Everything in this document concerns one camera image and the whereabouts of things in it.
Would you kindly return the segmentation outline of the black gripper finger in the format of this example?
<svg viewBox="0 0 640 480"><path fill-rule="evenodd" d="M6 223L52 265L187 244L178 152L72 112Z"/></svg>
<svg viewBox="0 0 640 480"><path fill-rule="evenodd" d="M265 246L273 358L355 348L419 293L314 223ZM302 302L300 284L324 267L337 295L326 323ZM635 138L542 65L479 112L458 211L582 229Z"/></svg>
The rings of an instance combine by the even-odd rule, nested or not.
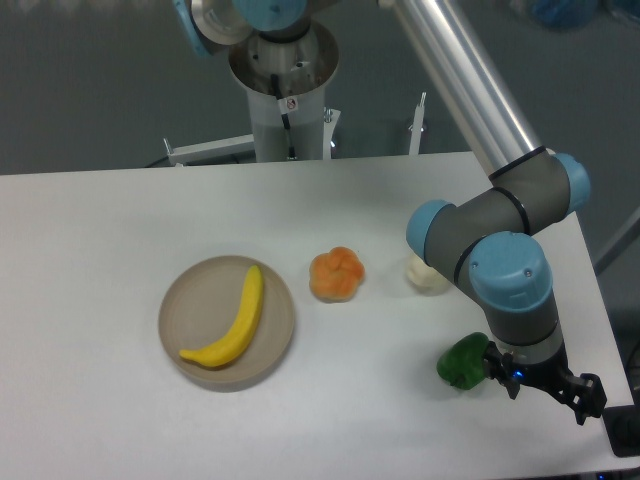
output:
<svg viewBox="0 0 640 480"><path fill-rule="evenodd" d="M510 399L516 399L520 381L516 379L513 355L502 353L494 342L489 342L482 356L484 376L503 386Z"/></svg>
<svg viewBox="0 0 640 480"><path fill-rule="evenodd" d="M600 418L607 403L604 386L598 375L583 373L575 376L568 369L558 371L550 395L573 411L579 426L583 426L588 418Z"/></svg>

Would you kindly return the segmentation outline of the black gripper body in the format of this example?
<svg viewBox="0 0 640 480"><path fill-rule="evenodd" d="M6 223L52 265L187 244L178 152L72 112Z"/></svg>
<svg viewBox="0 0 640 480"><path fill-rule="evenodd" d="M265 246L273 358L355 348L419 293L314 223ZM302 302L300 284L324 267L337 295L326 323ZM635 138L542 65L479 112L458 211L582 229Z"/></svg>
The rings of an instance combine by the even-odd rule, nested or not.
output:
<svg viewBox="0 0 640 480"><path fill-rule="evenodd" d="M551 390L558 371L560 369L569 370L564 343L549 358L541 362L522 362L518 361L514 354L512 355L516 379L520 381L520 385L538 390Z"/></svg>

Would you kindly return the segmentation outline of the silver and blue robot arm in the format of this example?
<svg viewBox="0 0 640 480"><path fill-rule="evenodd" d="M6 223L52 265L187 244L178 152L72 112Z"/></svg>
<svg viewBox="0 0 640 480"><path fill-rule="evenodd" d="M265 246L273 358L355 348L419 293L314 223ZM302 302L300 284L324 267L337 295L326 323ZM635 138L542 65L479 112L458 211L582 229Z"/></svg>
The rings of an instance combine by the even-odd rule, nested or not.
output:
<svg viewBox="0 0 640 480"><path fill-rule="evenodd" d="M338 65L333 36L314 15L322 1L177 1L195 52L229 52L251 97L252 146L260 161L319 159L322 89ZM393 1L405 30L490 188L462 205L430 201L411 216L411 250L485 313L493 339L484 375L510 396L548 393L578 423L600 417L606 394L594 374L568 366L550 266L535 235L580 209L590 195L584 167L539 141L453 1Z"/></svg>

